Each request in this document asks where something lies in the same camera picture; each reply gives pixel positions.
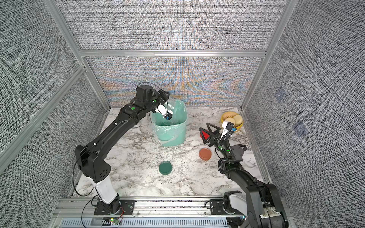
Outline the green jar lid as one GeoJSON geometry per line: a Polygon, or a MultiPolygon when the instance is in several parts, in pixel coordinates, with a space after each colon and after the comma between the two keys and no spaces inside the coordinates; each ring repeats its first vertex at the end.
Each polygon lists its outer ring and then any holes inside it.
{"type": "Polygon", "coordinates": [[[159,164],[158,169],[162,175],[169,175],[172,172],[173,166],[169,161],[163,161],[159,164]]]}

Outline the red jar lid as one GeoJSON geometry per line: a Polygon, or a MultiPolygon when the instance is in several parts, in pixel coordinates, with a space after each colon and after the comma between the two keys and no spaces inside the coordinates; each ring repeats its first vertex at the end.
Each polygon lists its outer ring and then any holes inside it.
{"type": "Polygon", "coordinates": [[[204,139],[208,139],[209,135],[206,132],[202,132],[202,133],[200,133],[200,137],[204,138],[204,139]]]}

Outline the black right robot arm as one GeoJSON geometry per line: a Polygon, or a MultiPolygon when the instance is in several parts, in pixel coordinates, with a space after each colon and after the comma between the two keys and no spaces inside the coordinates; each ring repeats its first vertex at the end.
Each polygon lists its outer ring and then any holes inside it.
{"type": "Polygon", "coordinates": [[[214,146],[223,155],[217,162],[218,171],[241,189],[224,194],[224,211],[227,214],[238,212],[242,215],[239,228],[289,227],[277,187],[258,180],[241,165],[247,147],[244,144],[230,144],[230,137],[234,133],[233,124],[225,122],[223,127],[211,123],[206,125],[206,129],[199,129],[203,143],[209,147],[214,146]]]}

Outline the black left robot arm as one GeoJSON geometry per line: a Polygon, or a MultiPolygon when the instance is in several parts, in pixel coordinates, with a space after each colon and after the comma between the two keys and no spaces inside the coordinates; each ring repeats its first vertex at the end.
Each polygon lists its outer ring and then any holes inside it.
{"type": "Polygon", "coordinates": [[[93,141],[75,149],[77,165],[83,175],[92,180],[99,198],[104,204],[112,204],[118,194],[114,190],[109,174],[111,166],[105,161],[114,145],[148,113],[160,113],[167,120],[172,119],[168,100],[170,93],[156,85],[138,85],[136,96],[122,107],[116,119],[93,141]]]}

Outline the front cream steamed bun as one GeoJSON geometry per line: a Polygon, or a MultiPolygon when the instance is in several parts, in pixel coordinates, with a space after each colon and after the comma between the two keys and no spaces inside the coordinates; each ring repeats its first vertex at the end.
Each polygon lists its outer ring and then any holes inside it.
{"type": "Polygon", "coordinates": [[[235,119],[233,117],[228,117],[224,121],[228,122],[228,123],[232,123],[233,125],[235,125],[235,119]]]}

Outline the cream steamed bun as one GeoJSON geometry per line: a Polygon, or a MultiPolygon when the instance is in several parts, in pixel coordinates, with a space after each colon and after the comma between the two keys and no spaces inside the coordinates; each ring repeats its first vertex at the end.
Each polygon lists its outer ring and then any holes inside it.
{"type": "Polygon", "coordinates": [[[241,115],[235,115],[233,118],[235,119],[235,126],[240,126],[243,123],[241,115]]]}
{"type": "Polygon", "coordinates": [[[235,119],[233,117],[228,117],[224,121],[228,122],[228,123],[232,123],[233,125],[235,125],[235,119]]]}

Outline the yellow-rimmed bamboo steamer basket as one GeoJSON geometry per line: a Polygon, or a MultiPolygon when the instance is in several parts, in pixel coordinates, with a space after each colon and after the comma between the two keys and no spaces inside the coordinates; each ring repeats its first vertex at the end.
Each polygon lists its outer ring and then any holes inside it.
{"type": "Polygon", "coordinates": [[[233,127],[236,129],[236,131],[239,131],[244,123],[243,117],[240,114],[233,111],[228,111],[222,114],[221,123],[223,123],[224,121],[233,123],[234,124],[233,127]]]}

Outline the rear cream steamed bun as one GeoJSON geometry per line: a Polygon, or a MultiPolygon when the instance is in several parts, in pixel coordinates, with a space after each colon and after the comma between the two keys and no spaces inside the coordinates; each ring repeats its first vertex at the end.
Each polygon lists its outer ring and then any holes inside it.
{"type": "Polygon", "coordinates": [[[233,118],[235,119],[235,126],[240,126],[243,123],[241,115],[235,115],[233,118]]]}

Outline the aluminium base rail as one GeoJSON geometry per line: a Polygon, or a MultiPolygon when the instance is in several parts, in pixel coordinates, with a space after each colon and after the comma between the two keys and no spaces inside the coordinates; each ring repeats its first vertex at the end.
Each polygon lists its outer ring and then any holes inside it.
{"type": "Polygon", "coordinates": [[[122,197],[110,215],[95,198],[60,199],[50,228],[287,228],[284,209],[226,196],[122,197]]]}

